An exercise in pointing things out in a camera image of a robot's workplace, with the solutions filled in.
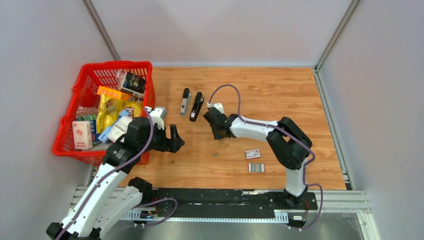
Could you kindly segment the small staple box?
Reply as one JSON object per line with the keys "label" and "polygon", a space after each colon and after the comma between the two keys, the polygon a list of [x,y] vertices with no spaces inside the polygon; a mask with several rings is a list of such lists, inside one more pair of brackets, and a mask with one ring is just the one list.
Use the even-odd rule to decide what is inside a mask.
{"label": "small staple box", "polygon": [[259,149],[246,150],[244,154],[245,154],[246,160],[251,160],[251,159],[256,159],[261,157],[261,153]]}

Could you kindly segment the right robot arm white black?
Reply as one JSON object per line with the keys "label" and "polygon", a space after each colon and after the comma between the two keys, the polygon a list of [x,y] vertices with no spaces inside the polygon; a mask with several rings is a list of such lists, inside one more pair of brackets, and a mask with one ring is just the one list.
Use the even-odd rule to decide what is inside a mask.
{"label": "right robot arm white black", "polygon": [[215,140],[248,138],[268,143],[278,162],[285,167],[286,205],[299,209],[306,201],[306,166],[315,160],[311,139],[289,117],[279,121],[259,121],[237,114],[226,116],[216,107],[203,117],[209,123]]}

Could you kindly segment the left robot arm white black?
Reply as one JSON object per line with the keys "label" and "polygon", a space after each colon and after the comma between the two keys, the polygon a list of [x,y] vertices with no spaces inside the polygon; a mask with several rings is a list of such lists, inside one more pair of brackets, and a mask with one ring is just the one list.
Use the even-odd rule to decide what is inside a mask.
{"label": "left robot arm white black", "polygon": [[46,234],[52,240],[101,240],[130,209],[148,207],[153,201],[151,183],[133,178],[124,192],[110,204],[116,187],[148,151],[176,153],[185,145],[176,125],[170,125],[170,138],[161,116],[136,117],[126,133],[110,145],[94,181],[80,201],[61,222],[52,222]]}

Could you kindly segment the black stapler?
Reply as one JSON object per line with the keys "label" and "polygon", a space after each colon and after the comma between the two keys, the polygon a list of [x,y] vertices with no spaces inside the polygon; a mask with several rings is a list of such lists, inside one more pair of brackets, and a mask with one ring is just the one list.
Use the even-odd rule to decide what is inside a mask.
{"label": "black stapler", "polygon": [[197,120],[199,113],[201,111],[201,108],[203,106],[203,103],[204,103],[203,93],[199,91],[197,92],[195,96],[193,107],[189,116],[189,120],[191,122],[195,122]]}

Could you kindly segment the strip of staples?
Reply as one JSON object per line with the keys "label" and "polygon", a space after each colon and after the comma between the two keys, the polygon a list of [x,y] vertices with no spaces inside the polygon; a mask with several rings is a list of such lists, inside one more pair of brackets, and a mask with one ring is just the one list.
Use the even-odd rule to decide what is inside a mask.
{"label": "strip of staples", "polygon": [[263,163],[249,163],[248,172],[249,173],[264,173],[265,165]]}

